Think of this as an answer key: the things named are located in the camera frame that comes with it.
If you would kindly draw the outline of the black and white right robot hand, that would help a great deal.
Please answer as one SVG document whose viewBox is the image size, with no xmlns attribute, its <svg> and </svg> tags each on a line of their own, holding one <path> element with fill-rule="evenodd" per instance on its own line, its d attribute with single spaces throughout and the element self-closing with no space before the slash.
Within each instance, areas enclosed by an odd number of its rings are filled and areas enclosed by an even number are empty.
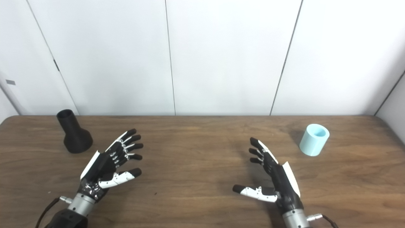
<svg viewBox="0 0 405 228">
<path fill-rule="evenodd" d="M 249 152 L 256 155 L 250 158 L 250 162 L 259 164 L 270 176 L 273 187 L 248 187 L 244 185 L 234 185 L 233 192 L 240 195 L 255 198 L 260 201 L 275 203 L 281 215 L 293 211 L 304 209 L 300 195 L 293 187 L 285 166 L 279 164 L 278 160 L 260 140 L 251 137 Z"/>
</svg>

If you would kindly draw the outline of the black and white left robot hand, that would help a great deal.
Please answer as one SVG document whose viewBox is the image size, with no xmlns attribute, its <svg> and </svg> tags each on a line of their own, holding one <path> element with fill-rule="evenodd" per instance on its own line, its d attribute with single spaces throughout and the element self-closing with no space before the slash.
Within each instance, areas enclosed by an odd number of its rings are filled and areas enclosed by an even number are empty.
<svg viewBox="0 0 405 228">
<path fill-rule="evenodd" d="M 135 149 L 143 148 L 142 143 L 136 143 L 141 135 L 136 129 L 130 129 L 120 135 L 104 151 L 95 152 L 80 176 L 78 193 L 94 200 L 95 203 L 107 194 L 110 188 L 126 183 L 142 174 L 140 168 L 117 172 L 126 162 L 142 160 L 142 156 L 132 153 Z"/>
</svg>

